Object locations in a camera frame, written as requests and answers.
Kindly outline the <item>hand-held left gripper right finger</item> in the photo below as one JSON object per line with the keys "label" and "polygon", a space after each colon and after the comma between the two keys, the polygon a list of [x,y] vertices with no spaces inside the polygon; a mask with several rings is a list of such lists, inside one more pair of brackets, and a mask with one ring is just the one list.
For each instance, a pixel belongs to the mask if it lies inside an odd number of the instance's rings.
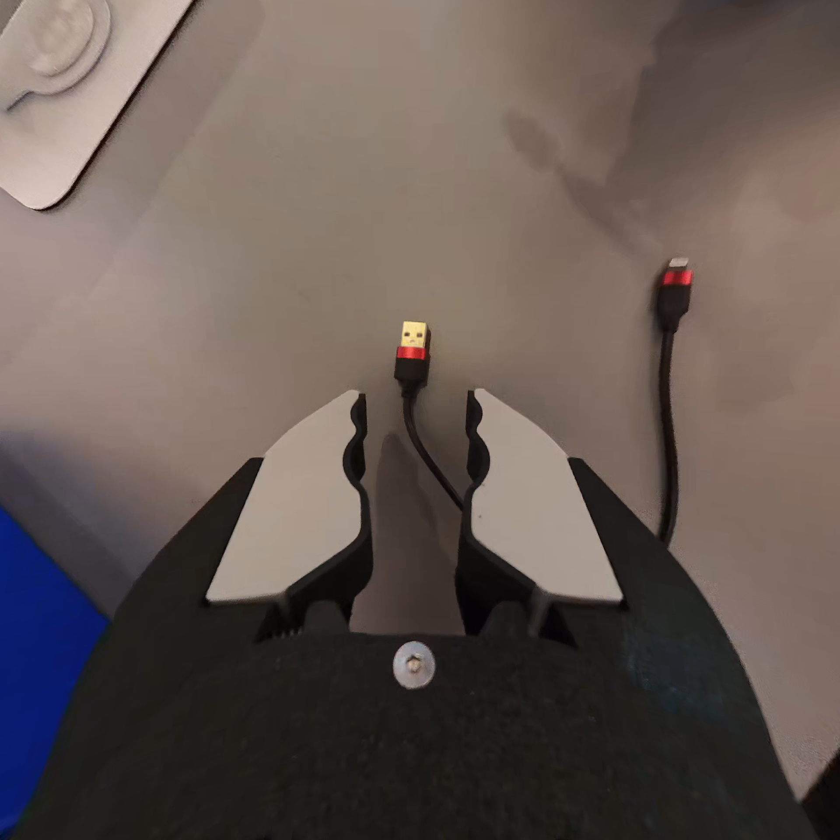
{"label": "hand-held left gripper right finger", "polygon": [[565,450],[485,388],[467,395],[455,591],[468,635],[502,604],[543,635],[556,605],[618,608],[624,595]]}

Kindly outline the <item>blue plastic bin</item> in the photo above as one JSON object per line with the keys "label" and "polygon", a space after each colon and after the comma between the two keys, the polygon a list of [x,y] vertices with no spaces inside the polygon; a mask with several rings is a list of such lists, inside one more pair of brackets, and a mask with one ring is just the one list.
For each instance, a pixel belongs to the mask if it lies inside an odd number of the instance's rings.
{"label": "blue plastic bin", "polygon": [[36,785],[81,672],[109,624],[2,511],[2,799],[24,799]]}

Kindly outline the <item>white board stand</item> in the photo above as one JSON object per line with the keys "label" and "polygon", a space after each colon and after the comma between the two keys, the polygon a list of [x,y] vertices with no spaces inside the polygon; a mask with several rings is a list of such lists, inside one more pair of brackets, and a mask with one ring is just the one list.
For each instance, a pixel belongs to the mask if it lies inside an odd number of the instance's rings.
{"label": "white board stand", "polygon": [[192,1],[2,2],[1,187],[57,205]]}

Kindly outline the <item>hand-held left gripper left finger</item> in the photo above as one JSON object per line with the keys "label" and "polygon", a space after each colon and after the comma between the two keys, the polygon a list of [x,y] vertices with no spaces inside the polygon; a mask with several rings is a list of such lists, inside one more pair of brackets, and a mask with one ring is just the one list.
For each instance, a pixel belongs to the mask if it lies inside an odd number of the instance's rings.
{"label": "hand-held left gripper left finger", "polygon": [[332,602],[350,618],[373,571],[366,435],[365,395],[348,390],[266,451],[208,604],[274,603],[300,626],[311,605]]}

